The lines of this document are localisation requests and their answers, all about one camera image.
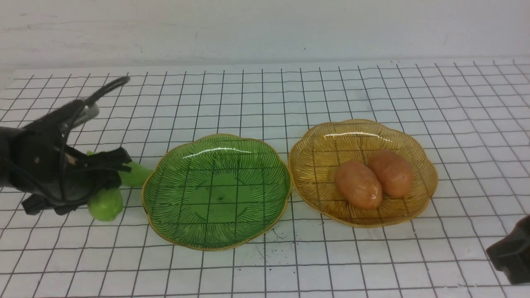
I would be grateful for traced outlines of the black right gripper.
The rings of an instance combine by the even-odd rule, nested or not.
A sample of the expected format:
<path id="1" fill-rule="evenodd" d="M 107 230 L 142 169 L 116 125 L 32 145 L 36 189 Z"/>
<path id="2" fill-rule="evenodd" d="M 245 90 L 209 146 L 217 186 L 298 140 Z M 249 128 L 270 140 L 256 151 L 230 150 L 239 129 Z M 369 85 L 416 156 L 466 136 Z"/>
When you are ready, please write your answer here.
<path id="1" fill-rule="evenodd" d="M 495 270 L 505 274 L 512 285 L 530 282 L 530 216 L 519 220 L 503 239 L 486 249 Z"/>

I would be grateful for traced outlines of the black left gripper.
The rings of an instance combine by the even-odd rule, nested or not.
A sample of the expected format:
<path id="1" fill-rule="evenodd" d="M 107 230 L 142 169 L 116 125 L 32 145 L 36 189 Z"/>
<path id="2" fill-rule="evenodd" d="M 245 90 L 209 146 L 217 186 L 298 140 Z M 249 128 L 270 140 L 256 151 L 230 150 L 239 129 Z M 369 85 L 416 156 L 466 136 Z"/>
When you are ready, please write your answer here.
<path id="1" fill-rule="evenodd" d="M 53 209 L 64 215 L 99 191 L 122 185 L 117 172 L 90 171 L 131 172 L 131 157 L 123 147 L 84 154 L 63 145 L 64 136 L 1 128 L 1 186 L 30 194 L 22 202 L 26 214 Z"/>

